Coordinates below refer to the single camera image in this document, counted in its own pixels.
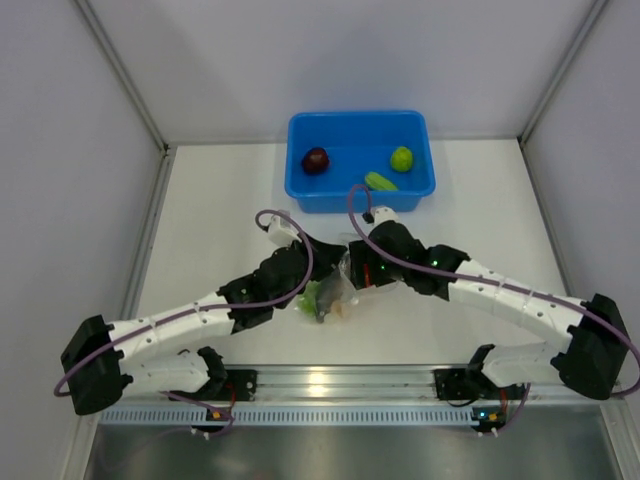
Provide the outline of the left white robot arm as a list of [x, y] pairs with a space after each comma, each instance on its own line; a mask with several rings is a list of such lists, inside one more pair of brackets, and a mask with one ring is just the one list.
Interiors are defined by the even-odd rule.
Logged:
[[54, 394], [70, 397], [79, 416], [147, 393], [215, 399], [225, 390], [227, 372], [212, 339], [271, 321], [309, 284], [337, 271], [347, 252], [343, 245], [297, 238], [253, 272], [182, 307], [113, 322], [87, 318], [63, 350], [64, 376]]

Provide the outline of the dark purple fake plum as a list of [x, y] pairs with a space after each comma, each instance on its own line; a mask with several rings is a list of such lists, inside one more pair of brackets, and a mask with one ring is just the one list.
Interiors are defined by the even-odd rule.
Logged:
[[326, 172], [330, 166], [327, 151], [321, 147], [308, 150], [301, 160], [303, 172], [307, 175], [319, 175]]

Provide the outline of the clear zip top bag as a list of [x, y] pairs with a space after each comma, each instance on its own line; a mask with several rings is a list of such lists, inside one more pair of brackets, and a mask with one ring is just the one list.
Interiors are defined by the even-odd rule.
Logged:
[[368, 301], [393, 291], [399, 285], [398, 281], [391, 280], [383, 286], [369, 285], [357, 289], [350, 277], [351, 266], [351, 254], [346, 252], [328, 277], [307, 284], [304, 292], [295, 298], [295, 311], [307, 322], [318, 325], [344, 323], [361, 300]]

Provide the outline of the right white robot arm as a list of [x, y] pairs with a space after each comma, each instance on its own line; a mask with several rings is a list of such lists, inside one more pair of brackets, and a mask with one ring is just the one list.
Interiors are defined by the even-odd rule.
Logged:
[[590, 399], [614, 396], [630, 349], [617, 304], [536, 292], [447, 245], [425, 247], [401, 223], [386, 220], [349, 246], [359, 289], [401, 282], [414, 292], [488, 313], [538, 337], [520, 346], [480, 346], [465, 369], [480, 397], [525, 383], [562, 384]]

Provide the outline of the light green fake lime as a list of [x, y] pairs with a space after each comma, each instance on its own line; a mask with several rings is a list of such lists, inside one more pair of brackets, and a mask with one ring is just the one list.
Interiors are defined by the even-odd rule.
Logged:
[[390, 157], [391, 168], [399, 173], [409, 172], [414, 163], [412, 151], [406, 146], [396, 148]]

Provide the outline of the fake garlic bulb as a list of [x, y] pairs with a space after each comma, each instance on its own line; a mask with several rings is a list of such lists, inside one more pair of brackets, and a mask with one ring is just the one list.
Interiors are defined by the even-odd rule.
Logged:
[[350, 318], [353, 309], [358, 305], [357, 300], [341, 301], [336, 300], [332, 303], [330, 314], [336, 319], [343, 321]]

